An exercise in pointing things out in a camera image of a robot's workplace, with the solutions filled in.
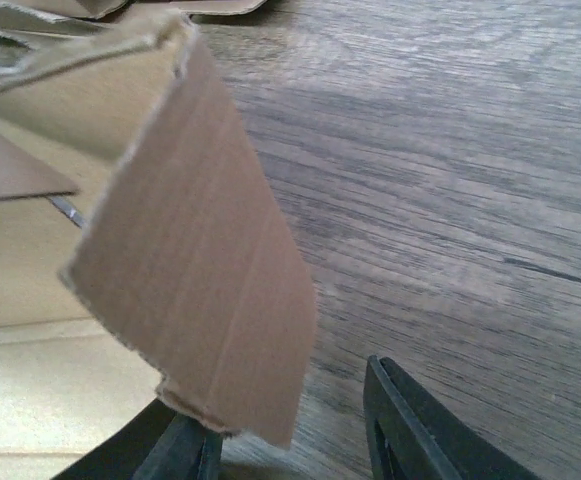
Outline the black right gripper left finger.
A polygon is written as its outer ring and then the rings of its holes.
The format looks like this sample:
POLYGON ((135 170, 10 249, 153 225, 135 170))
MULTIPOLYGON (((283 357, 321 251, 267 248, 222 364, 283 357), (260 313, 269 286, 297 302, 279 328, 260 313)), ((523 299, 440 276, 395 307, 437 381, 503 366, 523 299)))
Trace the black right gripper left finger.
POLYGON ((158 399, 56 480, 217 480, 223 437, 158 399))

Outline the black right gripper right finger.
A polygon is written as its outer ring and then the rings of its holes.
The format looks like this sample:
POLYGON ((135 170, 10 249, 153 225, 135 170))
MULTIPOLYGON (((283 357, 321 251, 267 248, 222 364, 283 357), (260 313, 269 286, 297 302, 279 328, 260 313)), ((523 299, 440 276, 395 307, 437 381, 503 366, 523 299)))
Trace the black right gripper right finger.
POLYGON ((367 360, 363 408, 375 479, 539 479, 388 357, 367 360))

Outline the brown cardboard box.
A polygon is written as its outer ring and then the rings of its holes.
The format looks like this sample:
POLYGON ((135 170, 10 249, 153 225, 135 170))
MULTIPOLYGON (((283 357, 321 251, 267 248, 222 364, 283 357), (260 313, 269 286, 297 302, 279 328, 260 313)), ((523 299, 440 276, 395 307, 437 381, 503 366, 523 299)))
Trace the brown cardboard box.
POLYGON ((312 278, 176 9, 0 68, 0 327, 88 317, 161 374, 166 405, 290 445, 312 278))

